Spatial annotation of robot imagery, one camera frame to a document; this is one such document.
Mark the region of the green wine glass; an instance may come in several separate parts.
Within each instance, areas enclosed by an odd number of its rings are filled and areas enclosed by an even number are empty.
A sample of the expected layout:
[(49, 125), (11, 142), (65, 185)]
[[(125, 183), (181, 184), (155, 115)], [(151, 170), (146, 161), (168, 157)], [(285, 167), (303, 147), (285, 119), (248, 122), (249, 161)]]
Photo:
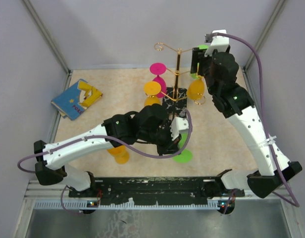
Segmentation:
[[(187, 140), (187, 133), (181, 134), (181, 140), (178, 143), (178, 148), (181, 149)], [(174, 156), (172, 159), (177, 163), (187, 163), (191, 161), (193, 154), (190, 150), (184, 149), (183, 152), (177, 156)]]
[[(200, 48), (200, 49), (208, 49), (208, 45), (198, 45), (197, 48)], [(195, 74), (190, 74), (190, 76), (193, 78), (193, 79), (198, 79), (199, 78), (199, 74), (198, 73), (195, 73)]]

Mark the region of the orange wine glass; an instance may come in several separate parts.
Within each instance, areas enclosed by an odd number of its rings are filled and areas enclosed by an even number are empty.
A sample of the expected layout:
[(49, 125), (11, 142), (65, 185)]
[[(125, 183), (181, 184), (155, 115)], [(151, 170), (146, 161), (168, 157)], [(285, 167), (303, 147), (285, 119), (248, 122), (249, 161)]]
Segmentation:
[(144, 85), (144, 93), (147, 95), (144, 106), (151, 106), (153, 104), (161, 104), (157, 94), (161, 92), (161, 85), (155, 81), (147, 82)]
[(194, 80), (188, 88), (187, 96), (189, 99), (198, 101), (202, 98), (204, 93), (204, 82), (202, 79)]
[(107, 149), (108, 153), (114, 157), (116, 163), (125, 164), (129, 161), (130, 155), (124, 145)]

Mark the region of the pink wine glass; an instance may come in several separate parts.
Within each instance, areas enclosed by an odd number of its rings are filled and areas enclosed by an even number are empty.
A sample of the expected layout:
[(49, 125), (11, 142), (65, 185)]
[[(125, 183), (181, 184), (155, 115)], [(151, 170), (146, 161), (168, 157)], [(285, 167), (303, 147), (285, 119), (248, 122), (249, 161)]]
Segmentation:
[(155, 75), (153, 81), (159, 83), (161, 85), (161, 91), (166, 92), (166, 83), (164, 79), (161, 77), (162, 74), (166, 72), (166, 66), (163, 63), (156, 62), (150, 66), (150, 72)]

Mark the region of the gold wine glass rack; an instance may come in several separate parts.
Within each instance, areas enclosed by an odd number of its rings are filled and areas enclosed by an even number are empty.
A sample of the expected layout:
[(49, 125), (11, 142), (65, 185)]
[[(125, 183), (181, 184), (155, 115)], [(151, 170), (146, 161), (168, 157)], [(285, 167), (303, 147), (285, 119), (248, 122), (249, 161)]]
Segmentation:
[[(180, 79), (180, 76), (182, 76), (184, 74), (188, 73), (190, 75), (189, 70), (185, 71), (185, 72), (183, 72), (181, 70), (180, 63), (181, 63), (182, 54), (185, 52), (192, 51), (192, 49), (188, 49), (188, 50), (183, 50), (181, 48), (174, 49), (174, 48), (170, 47), (169, 45), (167, 45), (165, 43), (161, 43), (161, 42), (156, 43), (154, 45), (154, 49), (156, 51), (163, 51), (164, 48), (171, 49), (171, 50), (175, 51), (177, 54), (175, 69), (171, 70), (166, 67), (166, 71), (171, 72), (175, 76), (173, 86), (166, 87), (165, 93), (162, 91), (160, 92), (160, 94), (163, 95), (163, 97), (161, 98), (162, 105), (166, 107), (166, 111), (168, 112), (169, 118), (174, 119), (174, 117), (178, 116), (179, 113), (187, 106), (187, 101), (190, 100), (187, 96), (188, 88), (181, 88), (179, 86), (179, 79)], [(204, 90), (203, 96), (200, 100), (198, 100), (198, 101), (192, 100), (192, 101), (197, 105), (204, 104), (206, 102), (206, 98), (205, 98), (204, 94), (205, 94), (205, 90)]]

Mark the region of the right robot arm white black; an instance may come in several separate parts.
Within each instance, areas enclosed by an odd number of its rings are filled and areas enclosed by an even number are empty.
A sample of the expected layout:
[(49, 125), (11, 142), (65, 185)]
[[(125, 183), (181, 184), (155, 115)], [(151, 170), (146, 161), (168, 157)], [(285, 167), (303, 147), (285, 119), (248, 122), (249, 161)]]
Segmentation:
[(216, 192), (227, 196), (233, 189), (249, 188), (265, 198), (302, 171), (299, 162), (291, 162), (275, 143), (275, 137), (265, 134), (262, 120), (248, 91), (237, 80), (239, 66), (229, 50), (192, 49), (191, 73), (205, 79), (216, 109), (238, 131), (256, 164), (253, 172), (225, 172), (215, 184)]

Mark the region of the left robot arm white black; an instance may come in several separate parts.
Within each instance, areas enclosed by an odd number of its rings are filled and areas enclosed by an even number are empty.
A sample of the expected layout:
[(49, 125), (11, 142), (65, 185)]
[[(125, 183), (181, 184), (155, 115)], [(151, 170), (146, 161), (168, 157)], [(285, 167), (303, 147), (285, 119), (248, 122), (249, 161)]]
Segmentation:
[(102, 124), (65, 141), (42, 145), (42, 155), (35, 164), (35, 175), (40, 185), (65, 184), (85, 196), (93, 196), (97, 184), (90, 172), (80, 171), (69, 163), (90, 153), (133, 145), (138, 140), (157, 146), (163, 158), (177, 155), (181, 134), (188, 131), (187, 119), (175, 117), (159, 104), (144, 107), (106, 119)]

